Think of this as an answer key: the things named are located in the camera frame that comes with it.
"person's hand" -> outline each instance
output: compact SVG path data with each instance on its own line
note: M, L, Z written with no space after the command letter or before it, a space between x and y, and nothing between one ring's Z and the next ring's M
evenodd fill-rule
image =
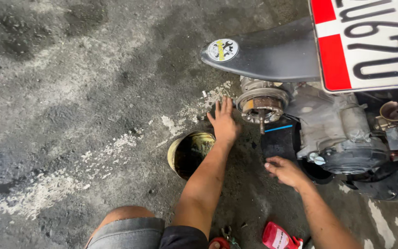
M213 116L207 113L208 120L214 127L216 142L233 145L240 133L240 125L232 117L233 100L227 96L222 97L222 106L216 101L216 112Z
M279 178L279 183L293 187L297 192L305 184L312 184L312 181L293 162L280 156L267 158L265 168L270 176Z

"oil stain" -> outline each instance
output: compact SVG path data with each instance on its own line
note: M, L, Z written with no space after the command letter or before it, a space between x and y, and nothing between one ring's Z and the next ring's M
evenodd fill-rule
M35 52L53 44L52 31L44 24L47 18L47 14L0 4L0 55L30 60Z
M108 21L107 9L101 2L76 4L69 7L64 15L69 22L68 36L84 36Z

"oil bucket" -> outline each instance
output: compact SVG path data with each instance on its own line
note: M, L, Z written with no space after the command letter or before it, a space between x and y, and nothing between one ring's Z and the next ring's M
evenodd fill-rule
M180 178L188 180L210 152L215 141L213 134L204 131L194 131L175 140L167 153L171 169Z

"black mudguard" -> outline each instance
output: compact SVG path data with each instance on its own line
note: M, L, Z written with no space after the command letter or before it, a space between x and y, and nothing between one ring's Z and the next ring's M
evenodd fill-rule
M310 17L273 29L228 37L239 51L226 62L212 60L207 48L202 61L223 71L270 82L320 81L317 47Z

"person's knee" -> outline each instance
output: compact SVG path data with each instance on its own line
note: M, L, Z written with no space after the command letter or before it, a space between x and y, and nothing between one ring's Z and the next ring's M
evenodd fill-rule
M112 221L117 221L144 217L154 217L154 214L145 207L124 206L113 209L105 218L109 218L109 220Z

